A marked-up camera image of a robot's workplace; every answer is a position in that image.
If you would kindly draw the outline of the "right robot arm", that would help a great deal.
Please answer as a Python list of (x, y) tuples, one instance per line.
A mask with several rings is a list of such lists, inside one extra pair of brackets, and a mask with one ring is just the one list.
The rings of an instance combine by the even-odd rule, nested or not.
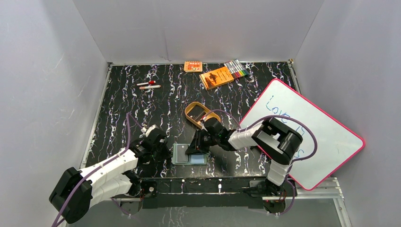
[(209, 148), (215, 145), (226, 151), (259, 147), (271, 159), (266, 177), (267, 192), (278, 196), (285, 190), (284, 181), (302, 141), (303, 138), (298, 132), (275, 118), (263, 120), (249, 129), (242, 130), (228, 130), (217, 119), (210, 118), (195, 132), (185, 153), (208, 153)]

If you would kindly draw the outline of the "mint green card holder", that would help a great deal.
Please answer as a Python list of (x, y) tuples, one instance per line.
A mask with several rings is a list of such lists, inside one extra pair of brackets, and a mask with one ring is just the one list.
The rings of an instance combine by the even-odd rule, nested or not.
[(187, 163), (177, 163), (176, 162), (176, 147), (177, 144), (173, 144), (173, 157), (172, 157), (172, 164), (173, 165), (206, 165), (207, 164), (207, 155), (200, 153), (200, 154), (193, 154), (193, 155), (188, 155), (189, 161)]

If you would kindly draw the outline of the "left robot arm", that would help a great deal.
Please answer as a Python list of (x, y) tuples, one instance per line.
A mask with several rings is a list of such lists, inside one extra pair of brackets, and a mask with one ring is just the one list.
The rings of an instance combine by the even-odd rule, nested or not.
[(139, 164), (156, 158), (166, 158), (167, 135), (156, 125), (143, 129), (145, 136), (128, 147), (92, 166), (64, 171), (50, 194), (49, 202), (63, 218), (72, 224), (80, 220), (94, 205), (116, 195), (143, 195), (142, 180), (134, 173)]

